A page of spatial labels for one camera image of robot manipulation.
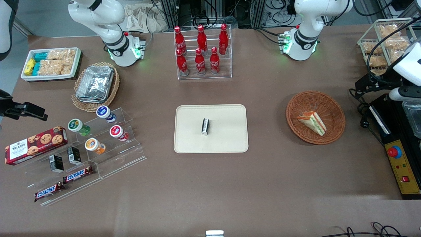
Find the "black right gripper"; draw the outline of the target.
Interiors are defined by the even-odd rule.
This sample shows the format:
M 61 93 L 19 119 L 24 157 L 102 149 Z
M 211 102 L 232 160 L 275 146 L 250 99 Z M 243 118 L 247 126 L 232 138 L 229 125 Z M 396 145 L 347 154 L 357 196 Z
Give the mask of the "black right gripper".
M 45 114 L 45 109 L 32 104 L 24 102 L 24 104 L 14 102 L 13 97 L 4 90 L 0 90 L 0 115 L 1 117 L 19 120 L 20 117 L 30 117 L 43 121 L 48 120 L 48 115 Z

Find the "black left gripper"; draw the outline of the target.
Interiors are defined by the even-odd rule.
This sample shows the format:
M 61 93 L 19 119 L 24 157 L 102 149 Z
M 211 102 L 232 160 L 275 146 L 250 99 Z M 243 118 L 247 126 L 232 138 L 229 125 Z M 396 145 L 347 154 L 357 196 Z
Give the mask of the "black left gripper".
M 391 68 L 370 69 L 370 73 L 355 82 L 357 93 L 392 90 L 398 87 L 400 87 L 400 74 Z

